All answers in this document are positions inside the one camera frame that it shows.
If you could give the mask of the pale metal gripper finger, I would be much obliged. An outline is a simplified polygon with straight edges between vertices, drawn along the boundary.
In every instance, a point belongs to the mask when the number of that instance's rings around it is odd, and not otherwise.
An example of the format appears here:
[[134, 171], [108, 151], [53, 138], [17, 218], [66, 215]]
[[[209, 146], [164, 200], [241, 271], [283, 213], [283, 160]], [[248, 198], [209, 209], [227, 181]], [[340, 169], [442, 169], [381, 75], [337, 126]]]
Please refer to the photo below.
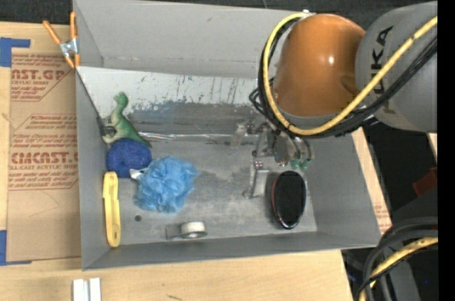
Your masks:
[[264, 166], [262, 160], [252, 160], [250, 165], [250, 182], [242, 195], [246, 199], [264, 196], [268, 176], [269, 170]]
[[239, 147], [243, 139], [249, 137], [251, 133], [251, 122], [241, 122], [237, 124], [237, 128], [234, 131], [232, 138], [230, 140], [231, 147]]

